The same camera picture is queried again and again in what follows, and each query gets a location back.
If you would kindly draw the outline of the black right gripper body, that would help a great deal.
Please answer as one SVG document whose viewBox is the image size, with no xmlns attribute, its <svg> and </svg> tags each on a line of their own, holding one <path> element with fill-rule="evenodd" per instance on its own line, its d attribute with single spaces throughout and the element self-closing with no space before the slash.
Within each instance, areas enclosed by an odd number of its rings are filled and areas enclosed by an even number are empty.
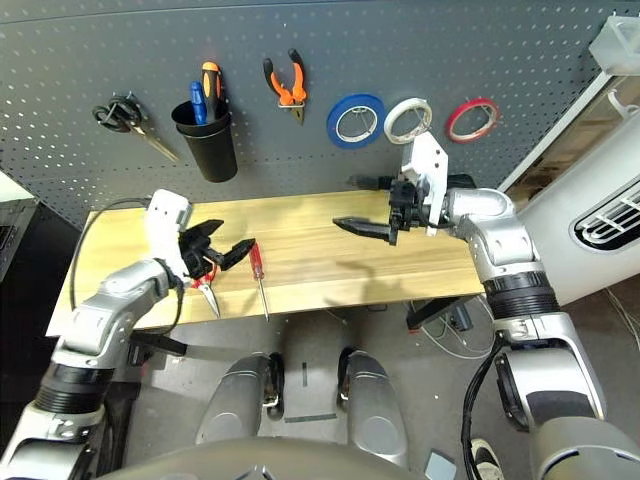
<svg viewBox="0 0 640 480">
<path fill-rule="evenodd" d="M 429 227 L 430 207 L 424 205 L 430 192 L 429 182 L 419 177 L 416 184 L 409 180 L 393 179 L 389 190 L 389 239 L 390 245 L 396 245 L 398 233 L 409 231 L 413 227 Z"/>
</svg>

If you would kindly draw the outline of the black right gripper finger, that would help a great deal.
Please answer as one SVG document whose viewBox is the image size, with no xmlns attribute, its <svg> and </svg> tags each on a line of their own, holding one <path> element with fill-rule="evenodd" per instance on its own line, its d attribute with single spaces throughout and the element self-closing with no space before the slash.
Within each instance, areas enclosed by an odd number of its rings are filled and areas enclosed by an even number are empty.
<svg viewBox="0 0 640 480">
<path fill-rule="evenodd" d="M 393 176 L 352 175 L 349 185 L 359 190 L 388 191 L 395 181 Z"/>
<path fill-rule="evenodd" d="M 397 244 L 397 233 L 389 224 L 374 223 L 367 218 L 353 216 L 334 218 L 333 224 L 358 236 L 383 240 L 393 246 Z"/>
</svg>

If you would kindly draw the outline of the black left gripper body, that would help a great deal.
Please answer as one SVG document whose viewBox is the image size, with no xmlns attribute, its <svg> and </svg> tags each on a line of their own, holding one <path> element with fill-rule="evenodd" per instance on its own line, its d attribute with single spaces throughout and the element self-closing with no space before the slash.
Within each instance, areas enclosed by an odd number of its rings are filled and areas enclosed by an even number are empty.
<svg viewBox="0 0 640 480">
<path fill-rule="evenodd" d="M 189 244 L 185 242 L 185 232 L 179 235 L 179 248 L 188 276 L 198 280 L 213 270 L 213 262 L 207 256 L 209 244 Z"/>
</svg>

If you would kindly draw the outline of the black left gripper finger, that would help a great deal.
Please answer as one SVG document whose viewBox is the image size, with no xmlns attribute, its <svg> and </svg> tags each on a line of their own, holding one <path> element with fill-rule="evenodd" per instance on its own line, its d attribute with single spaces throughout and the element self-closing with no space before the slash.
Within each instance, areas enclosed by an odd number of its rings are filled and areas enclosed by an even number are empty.
<svg viewBox="0 0 640 480">
<path fill-rule="evenodd" d="M 256 243 L 254 238 L 244 239 L 234 244 L 227 253 L 220 253 L 209 249 L 209 259 L 222 271 L 227 271 L 242 261 L 252 250 Z"/>
<path fill-rule="evenodd" d="M 189 244 L 209 244 L 211 235 L 222 225 L 223 220 L 210 219 L 190 227 L 185 231 L 185 242 Z"/>
</svg>

